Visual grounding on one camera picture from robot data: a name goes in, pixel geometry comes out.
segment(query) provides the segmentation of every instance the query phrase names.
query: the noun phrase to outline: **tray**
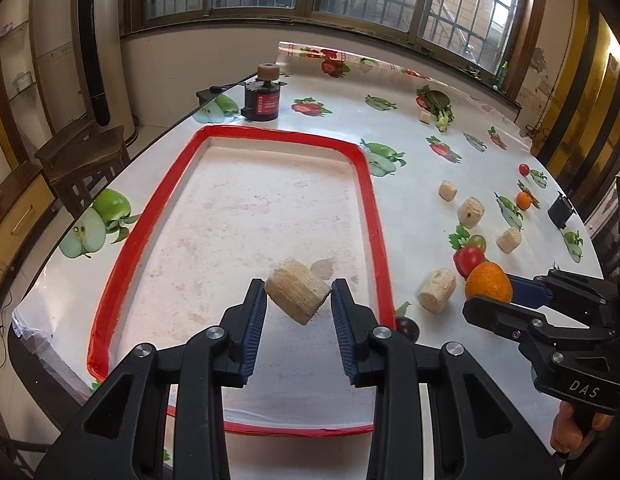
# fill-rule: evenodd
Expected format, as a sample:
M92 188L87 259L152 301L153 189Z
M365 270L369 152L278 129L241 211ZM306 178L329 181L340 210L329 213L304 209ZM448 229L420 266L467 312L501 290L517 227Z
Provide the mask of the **tray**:
M135 344L186 342L287 257L394 325L368 164L353 143L245 126L195 133L126 241L101 296L87 368L103 380ZM174 414L176 387L168 413ZM332 436L372 430L374 390L343 373L327 305L305 327L268 300L254 375L224 390L226 430Z

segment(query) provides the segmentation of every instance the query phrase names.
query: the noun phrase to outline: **orange fruit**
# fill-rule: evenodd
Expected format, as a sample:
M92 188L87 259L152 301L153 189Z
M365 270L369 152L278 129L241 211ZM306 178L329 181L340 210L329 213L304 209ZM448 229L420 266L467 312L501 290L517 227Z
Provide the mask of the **orange fruit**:
M523 209L523 211L527 211L530 205L532 204L532 199L530 198L530 195L528 193L526 193L525 191L522 191L521 193L517 195L516 202L517 202L517 206L519 206L519 209Z
M466 299L473 296L487 296L510 303L512 284L500 266L493 262L484 262L474 268L466 281Z

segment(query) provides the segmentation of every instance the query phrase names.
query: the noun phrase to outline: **cut root vegetable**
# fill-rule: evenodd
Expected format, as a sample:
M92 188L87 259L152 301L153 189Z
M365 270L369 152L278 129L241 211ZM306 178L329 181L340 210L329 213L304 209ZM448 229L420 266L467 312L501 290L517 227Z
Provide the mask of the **cut root vegetable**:
M305 325L330 294L330 287L296 260L288 259L266 280L267 295L283 312Z
M471 196L462 203L457 213L457 217L459 218L459 223L463 227L466 229L472 229L479 223L479 220L481 220L484 212L484 205L475 197Z
M451 269L435 270L421 287L417 296L419 304L433 314L440 314L456 287L455 273Z
M521 232L516 227L511 227L499 238L497 245L506 254L510 254L514 249L519 247L521 243Z
M456 187L452 182L444 180L439 186L439 196L446 202L452 202L456 196Z
M430 117L431 117L431 113L427 110L421 110L421 112L419 112L419 120L422 123L426 123L426 124L430 124Z

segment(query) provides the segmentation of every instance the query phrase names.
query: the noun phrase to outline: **brown lid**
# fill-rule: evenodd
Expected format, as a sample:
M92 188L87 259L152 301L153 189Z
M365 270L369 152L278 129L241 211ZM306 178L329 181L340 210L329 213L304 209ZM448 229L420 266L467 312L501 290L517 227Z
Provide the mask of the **brown lid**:
M279 79L279 66L274 63L261 63L257 67L257 79L261 81L276 81Z

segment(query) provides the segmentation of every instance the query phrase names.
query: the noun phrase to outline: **silver screw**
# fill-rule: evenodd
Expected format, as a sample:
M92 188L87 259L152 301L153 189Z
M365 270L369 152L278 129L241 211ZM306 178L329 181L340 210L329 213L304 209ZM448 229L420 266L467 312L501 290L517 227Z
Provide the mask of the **silver screw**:
M387 326L375 326L372 335L378 339L388 339L392 335L392 330Z
M461 355L464 352L464 347L461 343L451 341L446 345L446 352L450 355Z
M206 337L208 339L220 339L224 336L226 331L220 326L211 326L206 330Z
M150 343L139 343L132 349L132 353L137 357L146 357L152 352L152 345Z

